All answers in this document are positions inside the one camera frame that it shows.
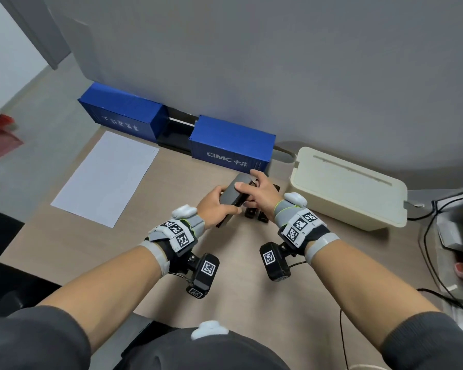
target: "arm sleeve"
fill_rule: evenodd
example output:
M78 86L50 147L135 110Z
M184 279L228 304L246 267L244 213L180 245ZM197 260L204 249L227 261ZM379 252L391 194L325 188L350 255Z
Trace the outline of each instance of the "arm sleeve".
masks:
M0 318L0 369L87 370L90 359L86 333L61 309L37 306Z
M381 354L394 370L463 370L463 330L444 313L420 313L388 335Z

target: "blue shipping container model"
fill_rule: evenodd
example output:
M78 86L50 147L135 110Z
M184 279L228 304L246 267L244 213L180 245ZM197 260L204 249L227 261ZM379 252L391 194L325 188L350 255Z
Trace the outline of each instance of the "blue shipping container model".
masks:
M96 123L156 142L168 121L166 106L93 83L78 100Z
M192 157L243 173L264 171L276 135L201 115L189 140Z

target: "beige table surface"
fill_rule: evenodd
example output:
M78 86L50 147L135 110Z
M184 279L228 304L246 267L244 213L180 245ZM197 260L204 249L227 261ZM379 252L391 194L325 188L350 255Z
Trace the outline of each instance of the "beige table surface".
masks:
M0 257L0 262L63 285L136 246L148 230L167 220L172 210L183 204L197 205L214 186L228 184L237 174L160 148L114 228L51 206L105 130L100 128L87 143ZM276 164L271 174L280 176L281 171L285 167ZM273 181L285 186L282 180ZM412 286L433 287L417 246L418 224L368 233L330 217L320 217L340 238L380 261ZM296 266L291 278L282 282L270 281L265 273L259 247L268 241L279 242L277 230L272 223L240 216L232 218L223 228L207 231L194 253L211 252L220 259L210 293L197 300L185 292L184 280L167 275L135 312L181 328L216 319L268 346L292 369L345 368L339 307L314 271L305 264ZM384 365L378 352L346 317L344 330L351 365Z

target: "gray wall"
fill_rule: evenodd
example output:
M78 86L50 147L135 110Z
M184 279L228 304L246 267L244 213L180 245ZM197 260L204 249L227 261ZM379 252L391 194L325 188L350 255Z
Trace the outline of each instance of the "gray wall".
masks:
M463 185L463 0L46 0L86 77Z

